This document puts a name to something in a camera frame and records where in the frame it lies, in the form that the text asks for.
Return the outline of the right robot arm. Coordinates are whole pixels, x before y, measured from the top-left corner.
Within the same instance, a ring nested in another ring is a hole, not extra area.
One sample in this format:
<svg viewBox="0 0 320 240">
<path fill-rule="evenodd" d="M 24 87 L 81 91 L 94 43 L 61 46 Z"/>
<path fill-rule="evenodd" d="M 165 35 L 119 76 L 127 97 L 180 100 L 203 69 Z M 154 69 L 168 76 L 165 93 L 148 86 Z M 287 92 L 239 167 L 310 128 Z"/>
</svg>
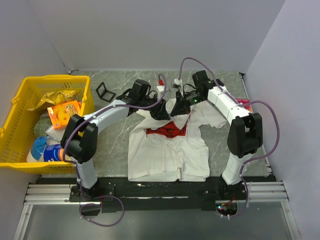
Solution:
<svg viewBox="0 0 320 240">
<path fill-rule="evenodd" d="M 192 79 L 193 90 L 186 92 L 182 87 L 177 91 L 176 103 L 170 115 L 175 117 L 188 114 L 191 106 L 209 101 L 228 121 L 227 146 L 230 155 L 222 173 L 225 183 L 218 187 L 219 195 L 228 200 L 236 194 L 235 184 L 241 181 L 244 162 L 251 159 L 263 144 L 262 117 L 242 107 L 221 81 L 211 80 L 204 70 L 194 73 Z"/>
</svg>

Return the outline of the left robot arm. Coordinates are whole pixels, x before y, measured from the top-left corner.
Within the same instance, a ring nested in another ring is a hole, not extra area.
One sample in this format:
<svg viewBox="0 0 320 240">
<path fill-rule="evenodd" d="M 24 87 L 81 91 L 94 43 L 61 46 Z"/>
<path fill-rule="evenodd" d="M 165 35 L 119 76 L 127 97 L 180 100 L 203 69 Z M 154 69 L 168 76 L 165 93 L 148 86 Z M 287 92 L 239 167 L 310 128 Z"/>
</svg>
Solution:
<svg viewBox="0 0 320 240">
<path fill-rule="evenodd" d="M 163 83 L 164 92 L 160 96 L 150 97 L 150 84 L 137 79 L 132 88 L 124 91 L 109 105 L 84 116 L 75 114 L 68 121 L 60 142 L 63 149 L 62 160 L 73 164 L 78 190 L 87 201 L 94 201 L 100 193 L 99 180 L 93 164 L 98 135 L 137 110 L 159 111 L 165 105 L 167 83 L 165 80 Z"/>
</svg>

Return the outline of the white Coca-Cola t-shirt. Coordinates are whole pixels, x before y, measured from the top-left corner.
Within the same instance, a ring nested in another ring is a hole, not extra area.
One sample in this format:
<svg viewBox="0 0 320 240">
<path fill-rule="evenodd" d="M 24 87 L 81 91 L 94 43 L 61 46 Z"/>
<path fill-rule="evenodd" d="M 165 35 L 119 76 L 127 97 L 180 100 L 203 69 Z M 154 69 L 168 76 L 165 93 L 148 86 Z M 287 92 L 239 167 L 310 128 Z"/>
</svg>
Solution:
<svg viewBox="0 0 320 240">
<path fill-rule="evenodd" d="M 203 182 L 209 177 L 209 148 L 200 127 L 219 129 L 227 122 L 211 104 L 197 103 L 190 113 L 170 120 L 155 120 L 147 110 L 137 114 L 144 119 L 129 136 L 129 181 Z"/>
</svg>

